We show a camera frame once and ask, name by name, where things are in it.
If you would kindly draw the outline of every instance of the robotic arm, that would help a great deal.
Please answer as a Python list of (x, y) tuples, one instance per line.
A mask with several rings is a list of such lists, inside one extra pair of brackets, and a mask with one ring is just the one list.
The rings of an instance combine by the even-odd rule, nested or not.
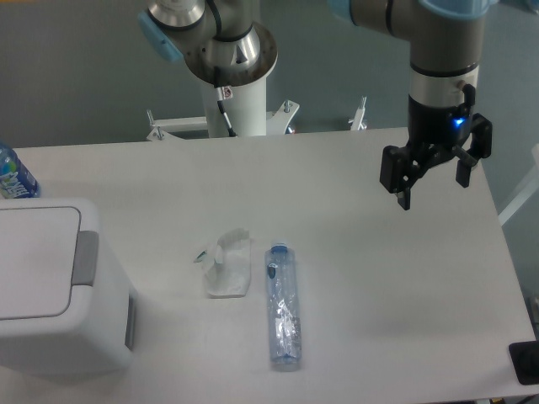
[(199, 80), (210, 137), (266, 133), (266, 81), (277, 60), (252, 0), (147, 0), (139, 24), (168, 61)]
[[(489, 0), (328, 0), (358, 26), (411, 46), (406, 146), (387, 146), (380, 182), (410, 209), (410, 189), (428, 170), (459, 159), (456, 181), (491, 153), (492, 124), (473, 114)], [(463, 146), (472, 136), (470, 149)]]

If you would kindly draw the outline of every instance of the transparent bottle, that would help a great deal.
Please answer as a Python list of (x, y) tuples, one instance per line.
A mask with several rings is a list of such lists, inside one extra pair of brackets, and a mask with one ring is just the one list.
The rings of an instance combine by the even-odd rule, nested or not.
[(0, 142), (0, 194), (5, 199), (40, 196), (40, 185), (11, 147)]
[(302, 331), (294, 251), (285, 242), (274, 242), (265, 254), (265, 264), (269, 356), (276, 364), (295, 364), (302, 357)]

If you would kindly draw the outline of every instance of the gray wall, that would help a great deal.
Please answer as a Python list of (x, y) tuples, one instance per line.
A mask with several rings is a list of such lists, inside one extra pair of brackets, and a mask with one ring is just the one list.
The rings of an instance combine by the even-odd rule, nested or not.
[[(202, 115), (187, 68), (160, 60), (140, 33), (144, 4), (0, 3), (0, 138), (13, 146), (142, 141), (147, 108), (158, 119)], [(343, 130), (367, 95), (371, 128), (406, 125), (406, 43), (343, 24), (325, 0), (263, 0), (260, 12), (280, 47), (270, 109), (290, 98), (302, 105), (299, 131)], [(531, 168), (539, 142), (538, 39), (539, 18), (520, 1), (491, 9), (477, 111), (494, 122), (484, 166), (498, 206)], [(538, 202), (505, 228), (526, 294), (539, 293)]]

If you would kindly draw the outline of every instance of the white box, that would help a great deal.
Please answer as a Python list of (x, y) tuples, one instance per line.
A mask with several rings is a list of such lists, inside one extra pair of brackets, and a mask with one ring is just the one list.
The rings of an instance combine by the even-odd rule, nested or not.
[(136, 290), (85, 199), (0, 200), (0, 365), (31, 374), (122, 369)]

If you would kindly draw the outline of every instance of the box lid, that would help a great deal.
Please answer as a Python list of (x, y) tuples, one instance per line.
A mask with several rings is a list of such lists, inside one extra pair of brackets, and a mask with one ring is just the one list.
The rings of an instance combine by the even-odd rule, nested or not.
[(80, 223), (74, 207), (0, 209), (0, 320), (69, 307)]

